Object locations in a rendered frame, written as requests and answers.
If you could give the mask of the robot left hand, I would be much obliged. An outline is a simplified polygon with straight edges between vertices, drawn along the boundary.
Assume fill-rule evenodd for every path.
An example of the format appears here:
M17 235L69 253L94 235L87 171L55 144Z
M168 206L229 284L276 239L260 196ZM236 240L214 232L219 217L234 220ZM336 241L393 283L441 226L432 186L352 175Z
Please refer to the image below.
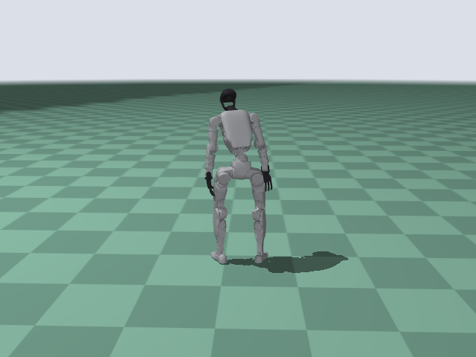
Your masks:
M213 191L212 191L213 186L211 185L211 179L212 179L213 177L211 177L211 172L207 172L207 173L206 173L206 176L207 176L207 177L205 177L205 179L207 180L207 186L208 186L208 189L209 189L209 191L210 191L210 194L211 194L212 196L215 196L215 194L213 194Z

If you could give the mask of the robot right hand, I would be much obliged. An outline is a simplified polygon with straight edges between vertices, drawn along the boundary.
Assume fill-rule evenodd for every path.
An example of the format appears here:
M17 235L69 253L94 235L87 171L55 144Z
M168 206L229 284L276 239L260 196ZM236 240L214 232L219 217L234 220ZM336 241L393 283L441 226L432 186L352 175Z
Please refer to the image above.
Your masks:
M262 166L261 166L261 171L262 171ZM266 186L266 189L267 189L267 182L268 182L268 191L269 191L269 182L270 182L270 185L271 185L271 190L272 190L272 183L271 183L271 176L268 174L269 173L269 165L268 165L268 171L265 171L263 172L263 180L264 180L264 183L265 183L265 186Z

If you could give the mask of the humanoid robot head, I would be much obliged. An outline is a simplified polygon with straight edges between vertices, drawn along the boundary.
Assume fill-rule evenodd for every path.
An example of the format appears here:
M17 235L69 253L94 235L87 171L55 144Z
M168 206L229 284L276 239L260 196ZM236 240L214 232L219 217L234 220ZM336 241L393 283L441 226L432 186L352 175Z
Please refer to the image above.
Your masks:
M238 110L235 108L235 101L236 101L237 94L233 89L226 89L221 93L220 96L220 102L222 104L222 107L225 111L230 111L230 110ZM223 103L228 103L228 102L233 102L233 106L227 106L225 108Z

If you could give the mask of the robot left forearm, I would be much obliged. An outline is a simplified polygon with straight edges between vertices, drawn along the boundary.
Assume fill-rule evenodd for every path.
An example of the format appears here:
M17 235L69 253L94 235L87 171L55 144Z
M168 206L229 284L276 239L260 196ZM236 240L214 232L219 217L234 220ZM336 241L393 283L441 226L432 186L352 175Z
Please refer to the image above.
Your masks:
M211 172L211 177L213 175L213 166L214 166L214 159L215 155L213 153L210 153L210 144L207 145L206 147L206 163L205 163L205 176L207 172ZM207 176L206 176L207 177Z

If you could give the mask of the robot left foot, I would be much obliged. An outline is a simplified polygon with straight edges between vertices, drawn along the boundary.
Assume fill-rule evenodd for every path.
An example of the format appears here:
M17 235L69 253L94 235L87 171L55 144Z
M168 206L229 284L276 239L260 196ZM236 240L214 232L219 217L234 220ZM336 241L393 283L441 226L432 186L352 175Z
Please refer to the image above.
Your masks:
M227 257L225 256L225 254L222 254L222 252L221 255L218 255L217 251L212 251L210 255L212 256L212 258L218 260L219 263L227 263Z

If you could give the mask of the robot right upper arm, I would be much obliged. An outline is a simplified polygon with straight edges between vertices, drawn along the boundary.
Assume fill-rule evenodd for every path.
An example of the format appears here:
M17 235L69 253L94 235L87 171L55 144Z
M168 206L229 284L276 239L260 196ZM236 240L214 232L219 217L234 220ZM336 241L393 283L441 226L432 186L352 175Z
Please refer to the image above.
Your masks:
M248 112L248 115L249 115L250 122L251 122L252 132L253 132L253 134L256 138L254 140L254 147L255 148L264 147L265 146L265 141L263 139L263 133L262 133L262 130L261 130L261 127L260 127L259 117L256 113L249 113Z

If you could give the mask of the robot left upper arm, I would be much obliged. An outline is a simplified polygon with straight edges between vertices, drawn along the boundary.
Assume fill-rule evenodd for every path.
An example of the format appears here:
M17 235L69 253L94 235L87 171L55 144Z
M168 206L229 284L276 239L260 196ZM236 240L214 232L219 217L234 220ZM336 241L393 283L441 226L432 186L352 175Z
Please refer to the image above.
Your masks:
M210 144L210 152L217 152L218 145L216 144L217 136L218 136L218 125L221 123L221 115L212 117L209 120L209 128L208 128L208 139Z

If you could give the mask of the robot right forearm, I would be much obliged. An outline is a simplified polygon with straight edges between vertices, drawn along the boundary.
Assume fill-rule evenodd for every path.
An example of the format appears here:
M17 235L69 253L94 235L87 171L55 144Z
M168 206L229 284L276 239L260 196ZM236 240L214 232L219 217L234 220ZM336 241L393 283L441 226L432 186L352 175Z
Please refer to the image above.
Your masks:
M260 163L262 165L262 171L263 172L268 171L268 158L267 158L268 156L267 156L266 143L264 147L258 149L258 153L261 159Z

